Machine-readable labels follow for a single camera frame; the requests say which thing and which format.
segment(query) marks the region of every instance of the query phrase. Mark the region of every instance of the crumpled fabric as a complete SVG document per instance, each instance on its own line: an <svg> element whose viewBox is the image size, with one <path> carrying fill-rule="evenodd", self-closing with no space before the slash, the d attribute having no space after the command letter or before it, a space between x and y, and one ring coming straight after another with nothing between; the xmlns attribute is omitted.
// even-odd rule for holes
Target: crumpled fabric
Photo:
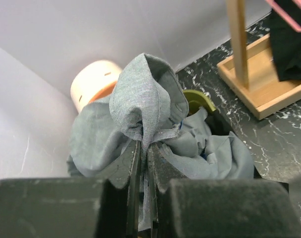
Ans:
<svg viewBox="0 0 301 238"><path fill-rule="evenodd" d="M142 175L138 230L150 228L150 191L146 167L151 143L192 179L252 179L254 166L246 146L232 132L212 135L204 108L187 117L186 98L171 67L140 54L122 71L110 96L85 106L70 137L70 171L92 177L114 161L130 140L141 141Z"/></svg>

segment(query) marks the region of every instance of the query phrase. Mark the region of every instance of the black marble surface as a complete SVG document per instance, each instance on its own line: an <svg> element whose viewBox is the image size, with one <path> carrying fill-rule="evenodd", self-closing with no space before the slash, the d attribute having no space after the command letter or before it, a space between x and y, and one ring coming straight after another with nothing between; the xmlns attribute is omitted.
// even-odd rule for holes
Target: black marble surface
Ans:
<svg viewBox="0 0 301 238"><path fill-rule="evenodd" d="M269 33L267 18L247 29L247 42ZM217 73L217 63L233 53L227 41L177 73L184 89L207 94L250 149L266 179L290 183L290 199L301 221L301 100L256 119Z"/></svg>

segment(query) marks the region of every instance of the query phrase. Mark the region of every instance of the gray wall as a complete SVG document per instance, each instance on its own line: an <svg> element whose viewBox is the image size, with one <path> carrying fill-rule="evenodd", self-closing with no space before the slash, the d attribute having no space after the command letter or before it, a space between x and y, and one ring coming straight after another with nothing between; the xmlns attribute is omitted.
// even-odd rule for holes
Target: gray wall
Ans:
<svg viewBox="0 0 301 238"><path fill-rule="evenodd" d="M268 12L246 0L247 25ZM68 97L96 59L147 52L179 69L227 39L225 0L0 0L0 47Z"/></svg>
<svg viewBox="0 0 301 238"><path fill-rule="evenodd" d="M269 11L246 0L247 25ZM0 0L0 178L66 176L75 75L141 52L182 68L229 39L224 0Z"/></svg>

